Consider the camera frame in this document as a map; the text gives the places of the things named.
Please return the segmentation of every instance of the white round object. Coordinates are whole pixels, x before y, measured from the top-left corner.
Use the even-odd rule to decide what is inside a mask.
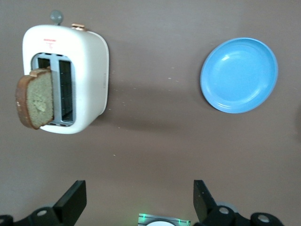
[[[155,221],[148,224],[147,226],[174,226],[174,225],[166,221]]]

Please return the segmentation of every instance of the plate rim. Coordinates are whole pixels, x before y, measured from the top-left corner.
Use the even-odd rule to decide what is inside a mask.
[[[204,87],[204,83],[203,83],[203,74],[204,74],[204,70],[208,64],[208,62],[211,60],[212,56],[219,50],[221,49],[223,46],[231,43],[231,42],[235,42],[235,41],[238,41],[238,40],[252,40],[252,41],[255,41],[257,43],[259,43],[261,46],[263,46],[267,51],[268,53],[270,54],[271,56],[271,59],[272,59],[272,63],[273,63],[273,68],[275,69],[275,73],[272,75],[273,78],[273,83],[271,84],[271,89],[269,92],[267,92],[266,94],[266,97],[261,99],[257,104],[255,104],[254,106],[250,107],[250,108],[239,108],[238,110],[236,109],[231,109],[231,108],[224,108],[224,107],[221,107],[220,105],[217,105],[217,104],[214,104],[212,103],[211,100],[208,100],[207,96],[206,96],[206,93],[204,90],[205,90],[205,87]],[[271,48],[266,45],[264,42],[258,40],[258,39],[255,39],[255,38],[250,38],[250,37],[240,37],[240,38],[234,38],[234,39],[230,39],[230,40],[227,40],[221,44],[219,44],[217,47],[215,47],[211,52],[210,54],[207,56],[206,60],[204,61],[203,63],[203,66],[202,66],[202,69],[201,69],[201,73],[200,73],[200,86],[201,86],[201,91],[203,93],[203,96],[205,97],[206,101],[212,106],[214,107],[215,109],[219,110],[219,111],[222,111],[222,112],[225,112],[225,113],[244,113],[244,112],[248,112],[250,110],[253,110],[254,108],[257,108],[258,106],[260,106],[264,101],[267,100],[267,98],[270,96],[270,94],[272,93],[272,91],[274,90],[275,88],[275,85],[276,85],[276,82],[277,82],[277,78],[278,78],[278,63],[277,63],[277,59],[276,59],[276,56],[274,54],[274,52],[271,50]]]

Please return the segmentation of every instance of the slice of bread in toaster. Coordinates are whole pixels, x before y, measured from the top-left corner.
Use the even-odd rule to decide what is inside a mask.
[[[24,75],[16,88],[16,105],[21,123],[39,129],[54,118],[52,74],[49,68]]]

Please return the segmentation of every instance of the white toaster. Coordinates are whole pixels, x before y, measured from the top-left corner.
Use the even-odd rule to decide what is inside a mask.
[[[23,39],[24,74],[51,67],[54,120],[41,129],[61,134],[85,129],[106,108],[109,50],[83,25],[38,25]]]

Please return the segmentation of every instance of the plate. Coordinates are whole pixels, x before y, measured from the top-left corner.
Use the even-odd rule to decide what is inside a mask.
[[[206,100],[226,113],[243,113],[262,104],[277,81],[272,50],[252,38],[232,39],[215,48],[200,77]]]

